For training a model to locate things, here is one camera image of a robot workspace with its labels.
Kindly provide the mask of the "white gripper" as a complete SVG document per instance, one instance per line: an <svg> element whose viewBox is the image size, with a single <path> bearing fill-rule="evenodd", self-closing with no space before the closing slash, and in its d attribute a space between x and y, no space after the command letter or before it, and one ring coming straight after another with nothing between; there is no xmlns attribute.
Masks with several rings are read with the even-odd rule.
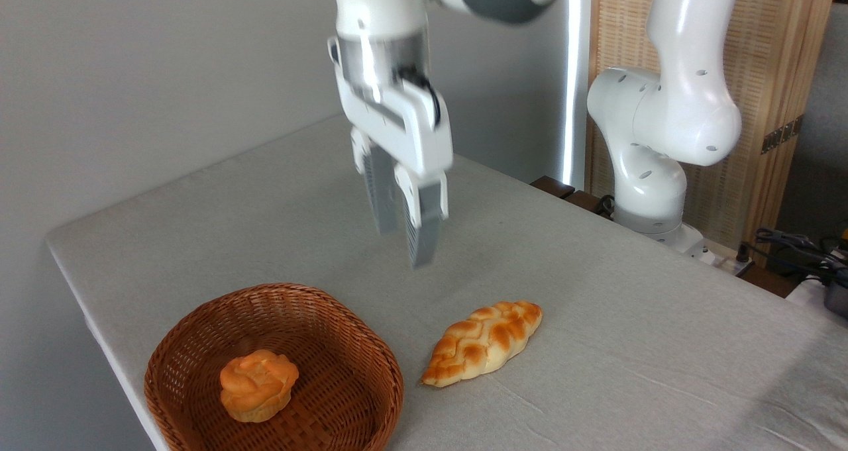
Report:
<svg viewBox="0 0 848 451"><path fill-rule="evenodd" d="M453 164L453 143L447 107L428 77L428 38L333 36L327 49L376 228L397 230L396 180L411 265L430 264L449 215L443 171Z"/></svg>

